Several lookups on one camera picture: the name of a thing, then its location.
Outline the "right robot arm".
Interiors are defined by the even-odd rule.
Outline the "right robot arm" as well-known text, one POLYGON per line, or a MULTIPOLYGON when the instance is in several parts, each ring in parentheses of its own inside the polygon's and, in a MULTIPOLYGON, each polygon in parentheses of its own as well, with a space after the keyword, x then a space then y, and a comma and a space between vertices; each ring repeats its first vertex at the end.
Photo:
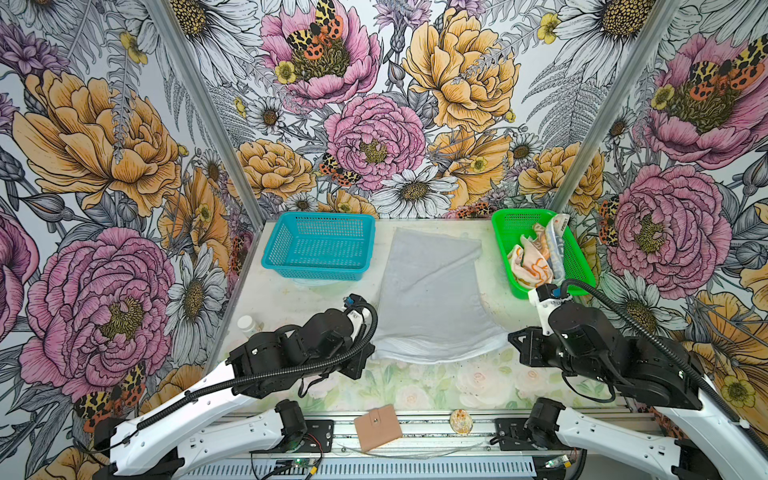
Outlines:
POLYGON ((581 376, 657 410, 683 439, 643 434, 539 398, 525 421, 526 440, 547 450, 581 449, 656 479, 764 479, 767 447, 719 397, 697 361, 665 338, 625 337, 598 309, 563 302, 542 326, 509 334, 520 362, 581 376))

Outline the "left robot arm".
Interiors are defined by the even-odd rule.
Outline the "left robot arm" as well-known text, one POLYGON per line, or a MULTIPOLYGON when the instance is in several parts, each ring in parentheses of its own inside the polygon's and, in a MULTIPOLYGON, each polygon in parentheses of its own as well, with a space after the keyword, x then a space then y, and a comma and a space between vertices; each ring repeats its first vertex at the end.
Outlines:
POLYGON ((94 449, 107 457, 98 479, 178 479, 190 471, 244 452, 289 452, 308 427, 301 407, 281 400, 244 420, 220 418, 304 378, 331 374, 357 380, 375 347, 376 309, 358 295, 343 309, 313 315, 303 325, 253 334, 209 374, 161 406, 132 420, 96 428, 94 449))

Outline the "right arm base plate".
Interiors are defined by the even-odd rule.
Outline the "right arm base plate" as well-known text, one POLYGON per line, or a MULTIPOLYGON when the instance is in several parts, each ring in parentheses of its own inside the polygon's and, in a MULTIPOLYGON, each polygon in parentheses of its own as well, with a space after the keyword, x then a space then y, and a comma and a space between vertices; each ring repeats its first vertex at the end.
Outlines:
POLYGON ((495 433, 490 444, 501 451, 571 451, 551 433, 532 433, 526 418, 503 417, 494 420, 495 433))

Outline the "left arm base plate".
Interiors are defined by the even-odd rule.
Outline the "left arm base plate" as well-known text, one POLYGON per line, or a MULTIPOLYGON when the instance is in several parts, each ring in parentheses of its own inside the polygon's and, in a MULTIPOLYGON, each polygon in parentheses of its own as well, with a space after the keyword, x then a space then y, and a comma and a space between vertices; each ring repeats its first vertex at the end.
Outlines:
POLYGON ((336 422, 329 419, 310 419, 307 432, 300 439, 283 441, 270 450, 250 450, 254 454, 327 454, 332 451, 336 422))

